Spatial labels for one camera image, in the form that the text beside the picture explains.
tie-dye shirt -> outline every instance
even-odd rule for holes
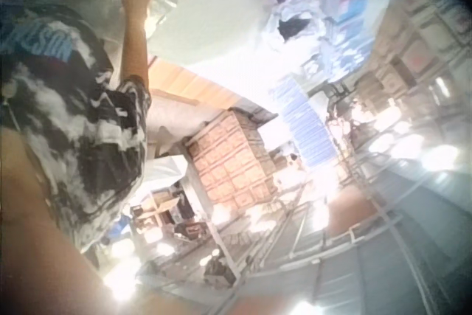
[[[109,87],[102,44],[65,7],[2,5],[0,59],[1,124],[38,156],[58,227],[85,251],[141,183],[150,95],[139,77]]]

black and white shirt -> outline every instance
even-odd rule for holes
[[[117,89],[99,39],[59,6],[0,6],[1,124],[19,130],[49,179],[50,204],[75,246],[100,238],[142,180],[150,95]]]

person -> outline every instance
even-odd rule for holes
[[[15,314],[118,311],[80,252],[101,238],[142,179],[149,1],[122,0],[116,89],[99,39],[78,14],[0,7],[1,303]]]

